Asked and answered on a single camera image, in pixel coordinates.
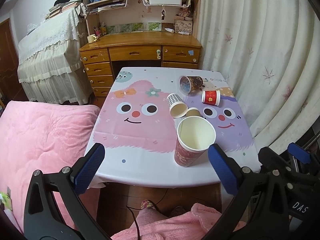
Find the brown wooden door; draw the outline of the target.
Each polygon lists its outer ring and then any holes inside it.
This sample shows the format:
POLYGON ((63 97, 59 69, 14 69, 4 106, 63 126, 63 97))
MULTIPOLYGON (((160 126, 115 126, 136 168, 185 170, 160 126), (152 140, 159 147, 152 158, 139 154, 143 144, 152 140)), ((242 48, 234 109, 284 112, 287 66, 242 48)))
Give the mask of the brown wooden door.
POLYGON ((10 101, 28 101, 22 85, 18 81, 18 56, 11 34, 10 19, 1 23, 1 91, 10 101))

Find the cardboard box on desk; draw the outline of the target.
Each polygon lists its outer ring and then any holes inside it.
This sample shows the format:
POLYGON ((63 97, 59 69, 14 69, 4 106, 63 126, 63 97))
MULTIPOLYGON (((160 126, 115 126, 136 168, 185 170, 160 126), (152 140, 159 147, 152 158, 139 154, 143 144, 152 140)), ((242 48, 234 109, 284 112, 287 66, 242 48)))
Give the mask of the cardboard box on desk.
POLYGON ((175 30, 175 33, 177 33, 177 34, 192 35, 193 22, 192 21, 175 20, 174 30, 175 30))

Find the lace covered piano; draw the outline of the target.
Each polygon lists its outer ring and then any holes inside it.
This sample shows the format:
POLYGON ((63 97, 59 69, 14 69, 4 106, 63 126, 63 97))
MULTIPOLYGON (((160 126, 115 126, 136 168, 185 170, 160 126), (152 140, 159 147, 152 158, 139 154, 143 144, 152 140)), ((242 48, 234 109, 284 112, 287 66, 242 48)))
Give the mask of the lace covered piano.
POLYGON ((18 44, 18 81, 29 101, 88 103, 92 88, 80 59, 87 11, 77 1, 45 20, 18 44))

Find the brown sleeve paper cup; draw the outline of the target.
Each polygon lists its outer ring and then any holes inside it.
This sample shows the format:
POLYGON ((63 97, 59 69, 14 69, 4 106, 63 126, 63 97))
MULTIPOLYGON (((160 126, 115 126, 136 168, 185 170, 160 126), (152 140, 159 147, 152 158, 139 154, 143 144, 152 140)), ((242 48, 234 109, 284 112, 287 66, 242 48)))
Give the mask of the brown sleeve paper cup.
POLYGON ((185 114, 186 117, 189 117, 189 116, 202 116, 200 111, 196 108, 196 107, 190 107, 186 114, 185 114))

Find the pink robe legs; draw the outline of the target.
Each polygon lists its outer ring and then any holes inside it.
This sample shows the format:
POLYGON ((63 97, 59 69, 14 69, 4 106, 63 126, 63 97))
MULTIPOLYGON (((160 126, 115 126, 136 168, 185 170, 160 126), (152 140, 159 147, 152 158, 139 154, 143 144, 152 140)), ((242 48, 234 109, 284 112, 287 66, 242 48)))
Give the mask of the pink robe legs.
POLYGON ((168 218, 151 208, 140 210, 136 222, 112 239, 202 239, 217 223, 221 213, 196 203, 183 215, 168 218))

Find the yellow mug on desk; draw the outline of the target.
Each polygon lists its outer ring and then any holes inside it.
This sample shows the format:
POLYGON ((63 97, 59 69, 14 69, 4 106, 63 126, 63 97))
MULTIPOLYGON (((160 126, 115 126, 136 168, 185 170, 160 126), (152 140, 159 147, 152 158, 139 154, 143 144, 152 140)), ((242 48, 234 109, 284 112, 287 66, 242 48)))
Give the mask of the yellow mug on desk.
POLYGON ((94 43, 98 40, 98 37, 94 34, 87 36, 88 43, 94 43))

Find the checkered paper cup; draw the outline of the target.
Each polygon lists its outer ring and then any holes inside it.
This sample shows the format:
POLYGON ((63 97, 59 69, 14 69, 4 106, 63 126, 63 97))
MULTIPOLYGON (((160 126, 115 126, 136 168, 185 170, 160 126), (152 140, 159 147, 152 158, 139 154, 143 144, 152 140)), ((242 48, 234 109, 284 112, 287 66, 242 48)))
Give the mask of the checkered paper cup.
POLYGON ((173 118, 181 118, 185 116, 188 106, 183 102, 178 94, 170 93, 167 96, 169 112, 173 118))

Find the white hanging tray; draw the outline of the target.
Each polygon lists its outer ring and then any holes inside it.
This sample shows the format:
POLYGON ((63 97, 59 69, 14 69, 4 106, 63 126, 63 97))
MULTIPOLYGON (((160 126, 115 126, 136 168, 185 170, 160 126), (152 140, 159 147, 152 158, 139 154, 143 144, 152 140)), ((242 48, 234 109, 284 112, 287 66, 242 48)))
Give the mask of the white hanging tray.
POLYGON ((187 8, 192 0, 142 0, 145 6, 170 6, 187 8))

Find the small red paper cup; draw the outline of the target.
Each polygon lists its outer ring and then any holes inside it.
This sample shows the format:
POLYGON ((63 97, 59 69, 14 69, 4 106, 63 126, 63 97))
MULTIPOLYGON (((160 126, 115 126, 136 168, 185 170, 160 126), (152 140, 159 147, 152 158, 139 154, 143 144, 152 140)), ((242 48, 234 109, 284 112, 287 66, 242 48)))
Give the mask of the small red paper cup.
POLYGON ((221 94, 219 90, 205 90, 202 92, 201 101, 204 104, 218 106, 220 99, 221 94))

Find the wooden desk with drawers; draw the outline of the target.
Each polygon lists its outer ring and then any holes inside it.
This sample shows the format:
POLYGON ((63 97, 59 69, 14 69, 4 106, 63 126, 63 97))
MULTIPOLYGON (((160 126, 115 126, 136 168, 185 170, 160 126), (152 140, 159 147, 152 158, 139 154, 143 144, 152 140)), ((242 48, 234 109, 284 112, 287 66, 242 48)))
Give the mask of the wooden desk with drawers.
POLYGON ((147 31, 106 35, 80 48, 93 93, 105 98, 123 67, 199 67, 200 42, 193 36, 147 31))

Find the tall red paper cup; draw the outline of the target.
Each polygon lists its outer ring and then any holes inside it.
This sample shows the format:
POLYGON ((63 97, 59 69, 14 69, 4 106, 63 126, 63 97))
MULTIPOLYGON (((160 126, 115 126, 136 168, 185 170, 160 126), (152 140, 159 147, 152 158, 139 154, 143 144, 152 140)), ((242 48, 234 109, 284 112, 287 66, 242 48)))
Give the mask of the tall red paper cup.
POLYGON ((174 160, 183 167, 190 166, 216 141, 214 126, 200 116, 184 118, 177 127, 174 160))

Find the patterned slipper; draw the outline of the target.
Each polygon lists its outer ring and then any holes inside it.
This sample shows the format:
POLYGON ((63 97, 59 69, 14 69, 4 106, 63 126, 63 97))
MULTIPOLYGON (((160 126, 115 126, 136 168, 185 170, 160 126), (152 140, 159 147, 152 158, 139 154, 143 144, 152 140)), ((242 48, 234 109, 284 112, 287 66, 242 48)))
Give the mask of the patterned slipper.
POLYGON ((171 211, 169 217, 170 218, 177 217, 177 216, 183 215, 185 213, 186 213, 186 210, 183 206, 177 206, 171 211))
POLYGON ((147 209, 147 208, 151 208, 151 209, 157 209, 157 206, 154 202, 152 202, 151 200, 143 200, 140 204, 140 209, 143 210, 143 209, 147 209))

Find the left patterned slipper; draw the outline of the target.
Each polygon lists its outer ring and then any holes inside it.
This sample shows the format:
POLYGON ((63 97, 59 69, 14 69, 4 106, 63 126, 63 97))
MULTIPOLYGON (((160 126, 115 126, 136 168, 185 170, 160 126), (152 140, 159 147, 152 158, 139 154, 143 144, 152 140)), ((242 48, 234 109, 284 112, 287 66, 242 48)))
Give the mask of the left patterned slipper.
POLYGON ((154 202, 152 202, 151 200, 143 200, 140 204, 140 209, 143 210, 143 209, 147 209, 147 208, 151 208, 151 209, 157 209, 157 206, 154 202))

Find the wooden bookshelf hutch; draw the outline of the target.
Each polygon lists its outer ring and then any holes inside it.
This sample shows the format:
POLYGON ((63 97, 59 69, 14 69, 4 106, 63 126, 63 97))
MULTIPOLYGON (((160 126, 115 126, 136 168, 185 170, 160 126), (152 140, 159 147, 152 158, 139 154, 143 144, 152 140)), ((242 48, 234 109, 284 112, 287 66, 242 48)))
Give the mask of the wooden bookshelf hutch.
POLYGON ((187 8, 145 6, 142 0, 82 0, 87 10, 86 24, 90 35, 166 31, 174 29, 175 20, 192 21, 196 35, 200 0, 187 8))

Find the white floral curtain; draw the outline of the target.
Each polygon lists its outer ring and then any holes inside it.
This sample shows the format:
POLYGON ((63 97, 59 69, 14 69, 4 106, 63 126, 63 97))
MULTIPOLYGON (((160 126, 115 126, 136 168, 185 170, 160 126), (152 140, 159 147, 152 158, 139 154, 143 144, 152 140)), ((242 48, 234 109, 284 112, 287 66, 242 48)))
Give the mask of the white floral curtain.
POLYGON ((284 152, 319 117, 319 19, 308 0, 201 0, 201 66, 233 91, 257 148, 284 152))

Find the cartoon monster tablecloth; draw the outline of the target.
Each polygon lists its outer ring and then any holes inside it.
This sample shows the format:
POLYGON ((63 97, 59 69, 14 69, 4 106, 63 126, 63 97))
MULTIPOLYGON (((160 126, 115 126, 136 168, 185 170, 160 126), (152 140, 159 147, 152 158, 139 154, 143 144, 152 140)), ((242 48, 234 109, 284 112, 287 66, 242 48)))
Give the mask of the cartoon monster tablecloth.
POLYGON ((240 105, 219 72, 163 67, 124 67, 108 91, 88 147, 105 147, 105 157, 91 187, 106 182, 147 187, 193 187, 215 184, 219 178, 207 154, 189 167, 174 160, 179 119, 170 114, 167 97, 177 94, 215 128, 216 142, 240 166, 260 168, 253 138, 240 105), (182 76, 199 76, 203 90, 218 90, 217 106, 180 89, 182 76))

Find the dark patterned plastic cup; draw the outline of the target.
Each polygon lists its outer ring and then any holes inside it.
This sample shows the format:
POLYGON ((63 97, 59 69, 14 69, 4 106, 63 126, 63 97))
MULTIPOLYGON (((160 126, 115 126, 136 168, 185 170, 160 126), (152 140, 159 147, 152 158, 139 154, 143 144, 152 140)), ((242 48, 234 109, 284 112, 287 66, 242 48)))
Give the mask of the dark patterned plastic cup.
POLYGON ((181 76, 179 80, 180 90, 184 94, 195 93, 203 85, 203 79, 200 76, 181 76))

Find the right patterned slipper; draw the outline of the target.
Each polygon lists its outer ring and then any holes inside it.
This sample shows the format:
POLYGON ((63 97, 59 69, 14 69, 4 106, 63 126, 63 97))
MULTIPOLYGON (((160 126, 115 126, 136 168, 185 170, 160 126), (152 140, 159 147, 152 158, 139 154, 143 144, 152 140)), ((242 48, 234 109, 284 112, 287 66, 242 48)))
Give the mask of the right patterned slipper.
POLYGON ((177 217, 177 216, 183 215, 185 213, 186 213, 186 210, 183 206, 177 206, 171 211, 169 217, 170 218, 177 217))

